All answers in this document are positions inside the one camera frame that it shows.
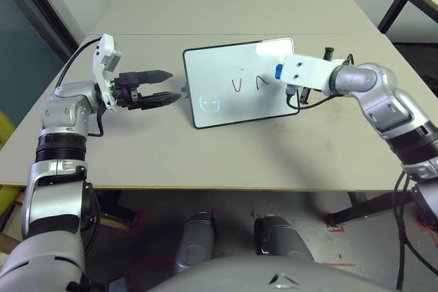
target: blue marker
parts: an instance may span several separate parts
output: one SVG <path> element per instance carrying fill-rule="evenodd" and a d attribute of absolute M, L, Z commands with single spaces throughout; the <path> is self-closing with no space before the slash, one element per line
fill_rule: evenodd
<path fill-rule="evenodd" d="M 275 79 L 280 79 L 281 78 L 281 71 L 283 69 L 283 65 L 279 64 L 276 66 L 275 68 Z"/>

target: black table leg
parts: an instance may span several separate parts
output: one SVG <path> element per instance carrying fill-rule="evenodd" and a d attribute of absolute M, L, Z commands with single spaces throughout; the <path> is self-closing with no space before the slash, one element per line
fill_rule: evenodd
<path fill-rule="evenodd" d="M 383 20 L 378 25 L 377 29 L 382 33 L 386 34 L 388 29 L 391 27 L 392 23 L 395 21 L 399 13 L 402 11 L 407 0 L 394 0 L 391 7 L 386 12 Z"/>
<path fill-rule="evenodd" d="M 117 204 L 117 202 L 108 198 L 108 195 L 105 197 L 98 194 L 97 198 L 99 199 L 101 212 L 121 219 L 128 226 L 135 226 L 140 221 L 138 213 Z"/>
<path fill-rule="evenodd" d="M 406 204 L 412 201 L 413 199 L 411 194 L 406 194 L 403 203 Z M 353 206 L 350 208 L 326 215 L 326 223 L 330 226 L 336 226 L 351 220 L 364 218 L 375 213 L 390 210 L 392 208 L 392 192 L 382 194 L 365 202 L 353 203 L 356 204 L 353 204 Z"/>

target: whiteboard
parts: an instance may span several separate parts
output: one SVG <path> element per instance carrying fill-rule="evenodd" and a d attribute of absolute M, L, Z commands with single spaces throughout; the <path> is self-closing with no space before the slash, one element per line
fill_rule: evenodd
<path fill-rule="evenodd" d="M 219 126 L 296 110 L 286 104 L 275 68 L 293 55 L 291 38 L 187 49 L 183 53 L 193 125 Z M 291 104 L 297 105 L 296 97 Z"/>

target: drawing on whiteboard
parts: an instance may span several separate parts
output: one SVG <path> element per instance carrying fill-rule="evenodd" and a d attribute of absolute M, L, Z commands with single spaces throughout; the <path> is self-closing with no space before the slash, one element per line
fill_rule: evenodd
<path fill-rule="evenodd" d="M 206 100 L 205 100 L 205 99 L 203 99 L 202 96 L 199 96 L 199 107 L 204 112 L 216 113 L 220 109 L 219 98 L 213 98 L 211 100 L 206 98 Z"/>
<path fill-rule="evenodd" d="M 262 80 L 266 85 L 269 85 L 269 83 L 267 83 L 267 82 L 265 81 L 265 79 L 263 79 L 262 77 L 260 77 L 259 75 L 257 75 L 257 76 L 255 77 L 255 86 L 257 87 L 257 90 L 260 89 L 260 88 L 259 88 L 259 80 L 258 80 L 258 79 Z"/>
<path fill-rule="evenodd" d="M 233 79 L 231 80 L 231 83 L 233 84 L 234 91 L 240 92 L 240 89 L 242 88 L 242 79 L 239 79 L 239 89 L 236 89 Z"/>

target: black cable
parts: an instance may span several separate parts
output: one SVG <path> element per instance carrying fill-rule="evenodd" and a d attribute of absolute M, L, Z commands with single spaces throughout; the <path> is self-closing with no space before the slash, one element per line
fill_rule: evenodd
<path fill-rule="evenodd" d="M 94 203 L 96 205 L 96 216 L 95 216 L 95 221 L 94 221 L 94 228 L 93 231 L 91 233 L 91 238 L 87 243 L 87 246 L 85 248 L 85 255 L 87 255 L 89 253 L 89 251 L 91 250 L 91 247 L 93 246 L 94 242 L 97 239 L 97 234 L 99 232 L 99 227 L 101 225 L 101 205 L 99 204 L 99 199 L 97 198 L 96 192 L 93 191 L 93 196 L 94 196 Z"/>
<path fill-rule="evenodd" d="M 433 272 L 435 275 L 438 276 L 438 269 L 434 268 L 425 258 L 422 257 L 420 253 L 418 253 L 418 251 L 413 247 L 413 245 L 411 244 L 411 242 L 408 240 L 406 236 L 404 237 L 404 242 L 406 243 L 410 251 L 413 253 L 413 255 L 416 256 L 417 259 L 420 260 L 421 263 L 425 265 L 431 272 Z"/>
<path fill-rule="evenodd" d="M 99 104 L 99 107 L 97 108 L 97 113 L 96 113 L 96 121 L 97 121 L 97 126 L 99 128 L 99 133 L 89 133 L 88 135 L 90 137 L 102 137 L 103 136 L 102 115 L 105 113 L 106 110 L 107 110 L 107 107 L 105 106 L 105 104 L 103 104 L 103 103 Z"/>
<path fill-rule="evenodd" d="M 70 57 L 70 59 L 67 61 L 67 63 L 66 63 L 66 65 L 65 65 L 64 69 L 62 69 L 62 72 L 61 72 L 60 78 L 57 80 L 57 83 L 56 83 L 56 85 L 55 85 L 55 88 L 56 88 L 56 87 L 59 87 L 59 86 L 61 85 L 62 80 L 64 80 L 64 77 L 66 76 L 66 73 L 67 73 L 68 69 L 70 68 L 71 64 L 75 61 L 76 57 L 78 57 L 79 54 L 80 54 L 85 48 L 87 48 L 88 46 L 90 46 L 91 44 L 94 44 L 96 41 L 99 41 L 99 40 L 100 40 L 100 38 L 93 39 L 93 40 L 91 40 L 91 41 L 85 43 L 83 46 L 80 46 L 80 47 L 75 51 L 75 53 L 72 55 L 72 57 Z"/>
<path fill-rule="evenodd" d="M 397 195 L 398 195 L 398 188 L 400 186 L 400 182 L 402 181 L 404 176 L 404 172 L 400 174 L 398 177 L 396 186 L 394 187 L 394 192 L 392 195 L 392 210 L 394 212 L 394 217 L 397 221 L 397 227 L 398 227 L 398 240 L 400 243 L 400 260 L 399 260 L 399 266 L 398 266 L 398 277 L 397 277 L 397 290 L 402 290 L 403 287 L 403 280 L 404 280 L 404 253 L 405 248 L 404 245 L 407 245 L 407 247 L 410 249 L 410 251 L 413 253 L 415 257 L 424 265 L 426 266 L 431 272 L 433 272 L 435 275 L 438 276 L 438 269 L 434 268 L 426 259 L 423 258 L 423 256 L 413 247 L 412 243 L 409 241 L 407 235 L 406 235 L 406 226 L 404 225 L 404 197 L 407 193 L 407 188 L 409 185 L 410 178 L 409 176 L 406 177 L 406 180 L 404 181 L 403 190 L 400 196 L 400 201 L 397 202 Z M 400 205 L 400 212 L 397 212 L 397 206 Z"/>
<path fill-rule="evenodd" d="M 335 97 L 337 97 L 337 96 L 336 96 L 336 95 L 330 95 L 329 97 L 324 98 L 323 100 L 321 100 L 321 101 L 319 101 L 319 102 L 316 102 L 315 104 L 312 104 L 312 105 L 309 105 L 309 106 L 304 106 L 304 107 L 300 107 L 299 100 L 298 100 L 298 106 L 299 106 L 299 107 L 295 107 L 295 106 L 290 105 L 290 104 L 288 104 L 288 105 L 289 105 L 289 107 L 291 107 L 292 109 L 297 109 L 297 110 L 300 110 L 300 109 L 311 109 L 311 108 L 313 108 L 313 107 L 317 107 L 318 105 L 321 105 L 321 104 L 323 104 L 323 103 L 325 103 L 325 102 L 327 102 L 327 101 L 329 101 L 329 100 L 331 100 L 331 99 L 333 99 L 333 98 L 335 98 Z"/>
<path fill-rule="evenodd" d="M 353 58 L 353 54 L 348 54 L 346 60 L 342 63 L 342 65 L 354 65 L 355 59 Z"/>
<path fill-rule="evenodd" d="M 291 107 L 292 109 L 297 109 L 297 112 L 294 114 L 290 114 L 291 116 L 296 116 L 298 113 L 300 113 L 300 95 L 298 95 L 298 89 L 296 90 L 296 103 L 298 104 L 298 107 L 295 107 L 291 105 L 290 100 L 293 95 L 286 95 L 286 104 L 288 107 Z"/>
<path fill-rule="evenodd" d="M 394 213 L 394 217 L 396 219 L 397 223 L 397 229 L 398 229 L 398 243 L 400 246 L 399 251 L 399 260 L 398 260 L 398 275 L 397 275 L 397 290 L 401 291 L 403 287 L 403 280 L 404 280 L 404 237 L 402 236 L 402 229 L 400 227 L 400 218 L 397 213 L 397 195 L 398 195 L 398 187 L 400 186 L 400 183 L 402 182 L 402 179 L 405 175 L 405 172 L 402 171 L 400 176 L 397 179 L 396 186 L 394 187 L 394 192 L 392 194 L 392 211 Z"/>

